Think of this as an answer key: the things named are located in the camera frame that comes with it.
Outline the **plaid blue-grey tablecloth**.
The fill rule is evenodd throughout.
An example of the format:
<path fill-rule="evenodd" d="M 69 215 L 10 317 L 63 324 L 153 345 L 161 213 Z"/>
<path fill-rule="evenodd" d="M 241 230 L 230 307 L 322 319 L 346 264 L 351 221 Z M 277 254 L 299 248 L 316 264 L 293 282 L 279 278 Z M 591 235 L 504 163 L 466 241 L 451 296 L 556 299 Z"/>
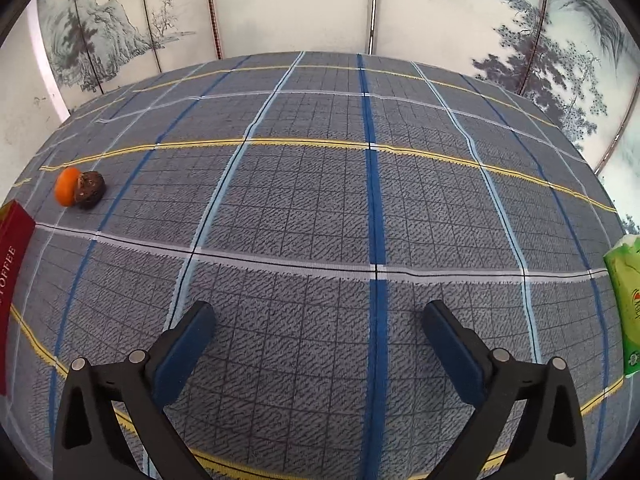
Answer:
<path fill-rule="evenodd" d="M 95 207 L 56 202 L 66 167 L 102 174 Z M 361 54 L 198 64 L 81 105 L 9 198 L 36 228 L 1 422 L 40 478 L 73 359 L 125 359 L 198 300 L 216 336 L 166 412 L 216 478 L 425 476 L 472 412 L 421 330 L 433 299 L 488 346 L 567 362 L 589 477 L 638 420 L 612 200 L 494 84 Z"/>

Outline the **painted landscape folding screen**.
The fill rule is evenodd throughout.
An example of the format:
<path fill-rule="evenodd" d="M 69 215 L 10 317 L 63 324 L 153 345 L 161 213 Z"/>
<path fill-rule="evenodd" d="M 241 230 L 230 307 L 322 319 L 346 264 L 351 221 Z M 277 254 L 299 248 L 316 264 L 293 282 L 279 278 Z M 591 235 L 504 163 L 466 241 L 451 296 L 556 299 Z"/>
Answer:
<path fill-rule="evenodd" d="M 32 0 L 55 109 L 232 55 L 370 53 L 524 96 L 557 122 L 639 226 L 639 44 L 612 0 Z"/>

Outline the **green tissue pack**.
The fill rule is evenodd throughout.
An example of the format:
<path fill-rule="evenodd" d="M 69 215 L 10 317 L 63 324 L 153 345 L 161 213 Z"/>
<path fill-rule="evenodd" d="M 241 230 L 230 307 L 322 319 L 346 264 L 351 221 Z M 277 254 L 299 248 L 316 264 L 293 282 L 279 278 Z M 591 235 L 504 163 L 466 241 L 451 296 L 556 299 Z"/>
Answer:
<path fill-rule="evenodd" d="M 624 374 L 639 371 L 640 351 L 640 240 L 624 235 L 603 257 L 610 276 L 620 327 L 622 328 Z"/>

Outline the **gold tin box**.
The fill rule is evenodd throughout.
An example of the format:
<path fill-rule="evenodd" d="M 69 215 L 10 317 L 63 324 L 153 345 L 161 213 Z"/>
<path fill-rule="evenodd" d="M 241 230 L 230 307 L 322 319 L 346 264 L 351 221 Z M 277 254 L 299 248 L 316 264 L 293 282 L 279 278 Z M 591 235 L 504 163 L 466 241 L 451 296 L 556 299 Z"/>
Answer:
<path fill-rule="evenodd" d="M 14 289 L 32 233 L 35 220 L 17 200 L 1 207 L 0 232 L 0 392 L 6 395 L 6 354 L 8 350 L 9 316 Z"/>

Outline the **orange tangerine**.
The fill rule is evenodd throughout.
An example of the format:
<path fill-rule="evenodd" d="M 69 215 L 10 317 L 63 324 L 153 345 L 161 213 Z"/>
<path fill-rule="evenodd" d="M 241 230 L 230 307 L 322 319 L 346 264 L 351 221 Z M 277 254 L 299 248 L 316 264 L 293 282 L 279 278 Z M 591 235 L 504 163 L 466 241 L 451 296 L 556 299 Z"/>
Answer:
<path fill-rule="evenodd" d="M 75 205 L 80 176 L 81 171 L 75 167 L 66 167 L 60 172 L 54 186 L 54 198 L 60 206 L 68 208 Z"/>

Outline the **brown wrinkled fruit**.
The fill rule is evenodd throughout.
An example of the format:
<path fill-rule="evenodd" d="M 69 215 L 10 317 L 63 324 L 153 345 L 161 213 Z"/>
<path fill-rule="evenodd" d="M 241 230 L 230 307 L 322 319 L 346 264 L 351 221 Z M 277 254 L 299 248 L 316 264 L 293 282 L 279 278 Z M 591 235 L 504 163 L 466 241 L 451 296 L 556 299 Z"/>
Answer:
<path fill-rule="evenodd" d="M 102 200 L 105 191 L 106 183 L 102 174 L 97 171 L 82 172 L 74 192 L 75 205 L 80 209 L 92 209 Z"/>

